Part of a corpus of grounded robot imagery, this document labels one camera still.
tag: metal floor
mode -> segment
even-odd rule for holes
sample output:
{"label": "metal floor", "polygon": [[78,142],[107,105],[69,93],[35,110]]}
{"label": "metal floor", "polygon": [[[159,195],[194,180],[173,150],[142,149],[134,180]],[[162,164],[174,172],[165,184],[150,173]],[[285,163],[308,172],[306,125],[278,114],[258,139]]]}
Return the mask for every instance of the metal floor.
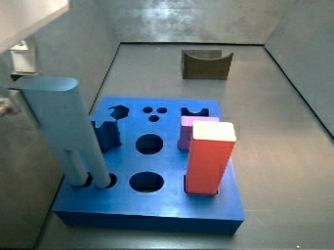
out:
{"label": "metal floor", "polygon": [[[229,80],[183,80],[185,49],[234,52]],[[221,102],[248,220],[233,237],[70,228],[50,213],[38,249],[334,248],[333,141],[264,47],[122,45],[103,96]]]}

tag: gray wall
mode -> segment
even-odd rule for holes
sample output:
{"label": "gray wall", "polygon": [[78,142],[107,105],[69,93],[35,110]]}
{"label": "gray wall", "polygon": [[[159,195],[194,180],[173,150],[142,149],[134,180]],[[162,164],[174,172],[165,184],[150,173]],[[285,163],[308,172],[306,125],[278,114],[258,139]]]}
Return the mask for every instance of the gray wall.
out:
{"label": "gray wall", "polygon": [[296,0],[109,1],[123,42],[265,44]]}
{"label": "gray wall", "polygon": [[[70,13],[34,35],[39,69],[44,75],[81,80],[87,106],[119,47],[105,4],[101,0],[74,1]],[[2,86],[11,87],[11,69],[7,52],[0,55]],[[38,133],[14,128],[11,117],[0,118],[0,137],[0,247],[31,247],[62,173]]]}
{"label": "gray wall", "polygon": [[300,0],[265,47],[334,136],[334,1]]}

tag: red rectangular block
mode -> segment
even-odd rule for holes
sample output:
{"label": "red rectangular block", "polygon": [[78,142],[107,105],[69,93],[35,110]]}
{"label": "red rectangular block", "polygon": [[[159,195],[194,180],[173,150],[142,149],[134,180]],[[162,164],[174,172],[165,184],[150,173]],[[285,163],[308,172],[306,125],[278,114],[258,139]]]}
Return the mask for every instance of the red rectangular block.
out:
{"label": "red rectangular block", "polygon": [[194,122],[186,193],[217,194],[236,141],[233,123]]}

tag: circular hole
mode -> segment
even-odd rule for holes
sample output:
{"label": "circular hole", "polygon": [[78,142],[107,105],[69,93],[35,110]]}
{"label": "circular hole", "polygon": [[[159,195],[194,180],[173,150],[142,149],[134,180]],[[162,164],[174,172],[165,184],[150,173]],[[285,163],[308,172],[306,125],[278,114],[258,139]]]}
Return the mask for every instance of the circular hole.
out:
{"label": "circular hole", "polygon": [[131,177],[130,185],[135,191],[154,192],[163,187],[163,178],[153,172],[141,172]]}
{"label": "circular hole", "polygon": [[93,176],[91,176],[91,174],[89,173],[89,177],[87,177],[86,183],[85,183],[82,186],[78,186],[78,187],[82,187],[82,188],[90,187],[91,181],[93,181]]}
{"label": "circular hole", "polygon": [[114,174],[110,174],[110,185],[106,188],[111,188],[118,183],[118,177]]}
{"label": "circular hole", "polygon": [[154,154],[163,148],[161,137],[147,134],[139,137],[137,141],[137,149],[143,154]]}
{"label": "circular hole", "polygon": [[167,108],[166,107],[158,108],[158,113],[167,113]]}
{"label": "circular hole", "polygon": [[142,111],[143,111],[145,113],[151,113],[151,112],[153,112],[153,108],[151,108],[150,106],[147,106],[147,107],[145,107],[145,108],[142,109]]}
{"label": "circular hole", "polygon": [[149,117],[149,120],[150,120],[151,122],[157,122],[157,121],[159,120],[159,116],[158,116],[158,115],[151,115],[151,116]]}

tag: blue shape sorter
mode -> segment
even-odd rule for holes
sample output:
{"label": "blue shape sorter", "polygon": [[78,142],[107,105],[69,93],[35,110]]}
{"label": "blue shape sorter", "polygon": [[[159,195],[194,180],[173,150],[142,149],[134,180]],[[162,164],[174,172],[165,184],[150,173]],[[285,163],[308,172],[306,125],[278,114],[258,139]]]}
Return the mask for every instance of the blue shape sorter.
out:
{"label": "blue shape sorter", "polygon": [[113,97],[102,100],[91,121],[99,126],[105,120],[117,123],[121,145],[103,153],[115,185],[105,189],[94,184],[74,187],[65,180],[54,212],[66,224],[236,233],[245,211],[232,160],[216,195],[185,193],[189,153],[178,150],[182,115],[222,120],[220,103]]}

